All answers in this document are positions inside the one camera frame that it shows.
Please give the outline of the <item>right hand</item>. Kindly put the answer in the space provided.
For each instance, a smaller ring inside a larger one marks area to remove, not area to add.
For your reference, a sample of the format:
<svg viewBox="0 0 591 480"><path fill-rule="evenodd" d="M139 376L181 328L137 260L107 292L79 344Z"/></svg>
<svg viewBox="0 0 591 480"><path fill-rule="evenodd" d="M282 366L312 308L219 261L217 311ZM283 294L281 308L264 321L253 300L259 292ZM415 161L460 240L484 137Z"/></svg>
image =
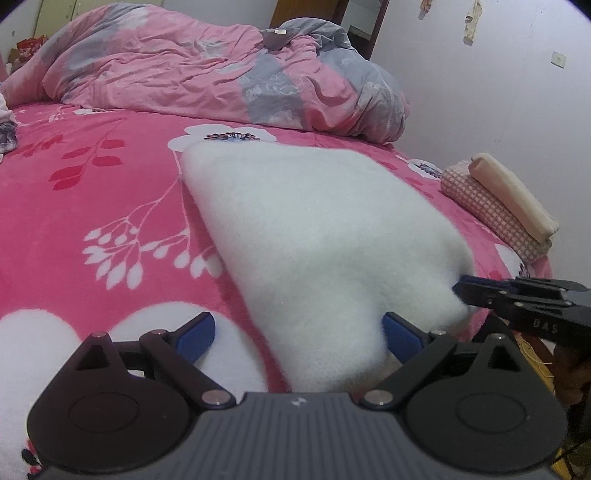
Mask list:
<svg viewBox="0 0 591 480"><path fill-rule="evenodd" d="M590 364L580 363L574 352L557 345L553 352L551 372L557 399L566 407L580 403L583 386L590 382Z"/></svg>

